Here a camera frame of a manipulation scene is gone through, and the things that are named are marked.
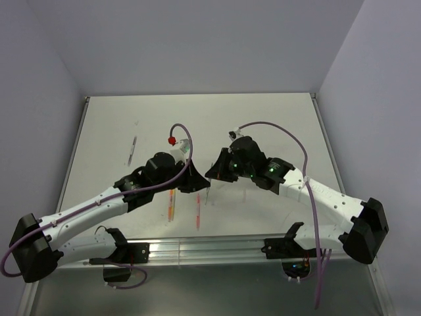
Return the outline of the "pink pen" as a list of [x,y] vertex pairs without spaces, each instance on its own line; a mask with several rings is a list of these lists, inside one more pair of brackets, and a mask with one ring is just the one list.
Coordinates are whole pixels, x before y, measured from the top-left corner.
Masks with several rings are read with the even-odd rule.
[[200,230],[200,225],[201,225],[201,196],[199,193],[197,193],[197,197],[196,197],[196,203],[197,203],[197,208],[196,208],[196,229],[197,231]]

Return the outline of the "black pen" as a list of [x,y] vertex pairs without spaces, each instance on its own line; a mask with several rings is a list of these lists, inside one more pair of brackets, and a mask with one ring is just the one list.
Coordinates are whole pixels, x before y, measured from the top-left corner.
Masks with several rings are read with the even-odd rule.
[[137,136],[134,136],[133,141],[132,141],[132,145],[130,148],[130,153],[129,153],[129,157],[128,157],[128,162],[127,162],[127,166],[130,167],[130,165],[132,164],[132,159],[134,156],[134,151],[136,148],[136,143],[137,143]]

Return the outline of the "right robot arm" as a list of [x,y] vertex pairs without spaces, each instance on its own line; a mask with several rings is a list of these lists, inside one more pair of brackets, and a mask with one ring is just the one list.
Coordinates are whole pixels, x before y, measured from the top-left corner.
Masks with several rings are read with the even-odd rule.
[[310,179],[291,163],[267,157],[249,136],[240,136],[222,148],[205,176],[224,182],[248,178],[260,189],[295,200],[329,218],[328,225],[293,224],[284,244],[294,257],[316,248],[343,249],[355,261],[369,265],[389,232],[380,201],[347,196]]

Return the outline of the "green pen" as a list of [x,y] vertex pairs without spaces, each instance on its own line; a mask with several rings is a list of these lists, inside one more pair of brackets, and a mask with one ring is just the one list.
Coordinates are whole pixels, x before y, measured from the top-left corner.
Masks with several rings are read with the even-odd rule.
[[206,196],[205,196],[205,205],[207,205],[207,202],[209,200],[209,193],[210,193],[211,187],[209,186],[206,190]]

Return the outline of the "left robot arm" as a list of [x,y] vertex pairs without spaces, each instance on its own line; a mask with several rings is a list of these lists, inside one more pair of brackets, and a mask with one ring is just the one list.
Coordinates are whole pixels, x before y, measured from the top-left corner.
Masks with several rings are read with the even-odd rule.
[[157,193],[179,190],[190,194],[210,186],[191,159],[177,161],[169,153],[156,153],[144,166],[123,176],[94,198],[40,219],[33,214],[21,217],[9,249],[1,259],[1,274],[22,277],[31,283],[45,278],[61,265],[84,259],[126,267],[123,260],[129,256],[130,247],[119,229],[108,228],[102,235],[87,238],[78,235],[152,202]]

